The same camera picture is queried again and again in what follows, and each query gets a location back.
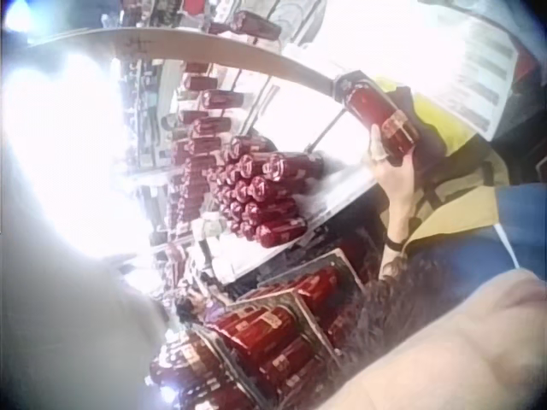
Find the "blue jeans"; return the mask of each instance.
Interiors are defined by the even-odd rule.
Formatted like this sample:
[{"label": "blue jeans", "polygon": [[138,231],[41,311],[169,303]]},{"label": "blue jeans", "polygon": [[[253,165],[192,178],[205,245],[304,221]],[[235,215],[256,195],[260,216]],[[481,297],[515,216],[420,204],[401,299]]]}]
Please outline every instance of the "blue jeans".
[{"label": "blue jeans", "polygon": [[[546,280],[547,185],[508,186],[498,188],[496,193],[500,224],[520,267]],[[439,261],[450,269],[456,280],[451,293],[462,298],[498,274],[515,268],[493,227],[443,237],[411,255],[410,265],[420,258]]]}]

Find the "finger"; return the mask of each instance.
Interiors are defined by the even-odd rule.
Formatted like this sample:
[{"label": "finger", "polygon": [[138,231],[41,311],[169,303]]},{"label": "finger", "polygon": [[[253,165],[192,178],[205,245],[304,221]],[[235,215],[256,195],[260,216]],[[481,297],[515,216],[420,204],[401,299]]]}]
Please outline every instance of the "finger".
[{"label": "finger", "polygon": [[373,161],[383,161],[388,157],[382,144],[382,136],[377,125],[370,130],[370,157]]},{"label": "finger", "polygon": [[414,150],[415,150],[415,147],[412,147],[410,149],[410,151],[405,154],[405,156],[403,157],[403,164],[412,164],[413,163]]}]

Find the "strap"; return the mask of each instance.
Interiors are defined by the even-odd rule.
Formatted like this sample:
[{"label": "strap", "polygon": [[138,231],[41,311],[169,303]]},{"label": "strap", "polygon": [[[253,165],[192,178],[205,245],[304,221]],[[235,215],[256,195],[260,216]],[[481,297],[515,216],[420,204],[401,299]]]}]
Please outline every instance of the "strap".
[{"label": "strap", "polygon": [[515,264],[515,269],[520,269],[521,265],[519,265],[519,262],[516,259],[515,252],[513,250],[513,247],[511,246],[511,243],[509,242],[509,238],[507,237],[507,233],[505,233],[503,226],[501,224],[495,224],[494,229],[496,230],[496,233],[499,236],[499,239],[502,241],[503,246],[509,253],[509,256],[511,256],[511,259],[513,260],[513,263]]}]

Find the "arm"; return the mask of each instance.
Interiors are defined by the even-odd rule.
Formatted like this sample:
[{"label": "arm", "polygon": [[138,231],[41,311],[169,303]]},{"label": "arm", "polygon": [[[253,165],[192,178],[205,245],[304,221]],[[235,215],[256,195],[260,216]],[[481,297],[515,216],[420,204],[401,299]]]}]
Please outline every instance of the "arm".
[{"label": "arm", "polygon": [[[382,145],[380,131],[373,126],[370,132],[368,161],[378,184],[388,197],[390,220],[387,236],[394,243],[404,243],[409,238],[409,219],[413,214],[413,196],[415,189],[415,172],[412,161],[413,151],[404,158],[400,167],[394,167],[387,161],[387,154]],[[393,274],[389,265],[401,253],[385,246],[379,276]]]},{"label": "arm", "polygon": [[[395,243],[402,243],[409,237],[409,219],[410,212],[404,211],[397,207],[389,208],[390,220],[387,226],[387,237]],[[397,257],[401,256],[401,252],[384,247],[382,263],[380,265],[379,275],[391,274],[388,264],[392,263]]]}]

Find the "skin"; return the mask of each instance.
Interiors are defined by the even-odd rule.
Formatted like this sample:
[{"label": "skin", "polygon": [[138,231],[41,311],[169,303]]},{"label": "skin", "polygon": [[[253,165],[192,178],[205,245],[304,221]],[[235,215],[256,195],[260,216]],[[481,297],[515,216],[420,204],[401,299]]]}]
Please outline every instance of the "skin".
[{"label": "skin", "polygon": [[[393,167],[387,160],[387,153],[384,150],[378,126],[372,127],[368,156],[363,160],[371,167],[374,177],[389,199],[390,218],[387,236],[395,243],[403,243],[409,237],[409,219],[414,209],[412,199],[415,191],[413,154],[414,151],[411,150],[404,156],[400,167]],[[384,248],[379,272],[380,278],[392,274],[386,265],[393,262],[398,256],[400,256],[399,252],[387,247]]]},{"label": "skin", "polygon": [[[390,200],[389,238],[408,237],[412,153],[385,160],[379,129],[371,166]],[[385,264],[399,253],[385,249]],[[320,409],[438,410],[526,408],[547,386],[547,287],[532,272],[496,276],[464,303],[352,378]]]}]

